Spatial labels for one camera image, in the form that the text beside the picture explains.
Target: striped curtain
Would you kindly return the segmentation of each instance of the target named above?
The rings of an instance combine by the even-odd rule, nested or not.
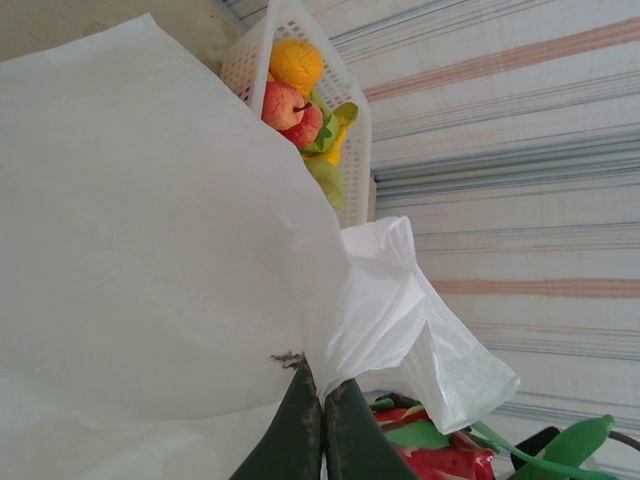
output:
[[[251,26],[267,0],[226,3]],[[409,216],[522,377],[488,423],[518,442],[611,413],[640,437],[640,0],[302,3],[371,104],[378,215]],[[596,459],[640,478],[622,445]]]

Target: green toy fruit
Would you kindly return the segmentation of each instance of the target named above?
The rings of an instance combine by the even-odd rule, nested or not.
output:
[[[340,170],[322,157],[310,158],[304,164],[322,188],[333,209],[340,210],[344,205],[344,182]]]

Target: white plastic basket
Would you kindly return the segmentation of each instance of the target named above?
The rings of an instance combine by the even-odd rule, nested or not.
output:
[[[367,221],[371,168],[371,111],[362,90],[313,17],[298,0],[271,0],[267,14],[227,54],[222,81],[258,116],[262,113],[267,72],[274,42],[297,38],[314,45],[324,58],[324,75],[316,88],[327,106],[358,105],[358,120],[349,130],[338,168],[344,178],[344,207],[337,212],[342,228]]]

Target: plastic basket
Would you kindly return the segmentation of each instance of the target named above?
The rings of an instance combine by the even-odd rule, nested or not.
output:
[[[371,111],[362,90],[313,17],[297,0],[271,0],[267,14],[227,54],[222,81],[253,110],[262,113],[267,72],[274,42],[297,38],[313,44],[325,62],[316,88],[331,109],[350,101],[358,120],[349,130],[338,168],[344,178],[344,207],[337,212],[342,228],[367,221],[371,166]]]

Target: red toy apple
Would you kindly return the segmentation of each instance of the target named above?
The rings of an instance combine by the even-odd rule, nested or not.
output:
[[[267,82],[262,121],[276,130],[287,130],[302,121],[310,106],[295,88],[280,82]]]
[[[296,147],[304,148],[316,140],[323,123],[324,117],[322,116],[322,110],[320,110],[320,107],[317,105],[311,103],[309,108],[304,110],[304,115],[300,123],[280,133],[287,137]]]

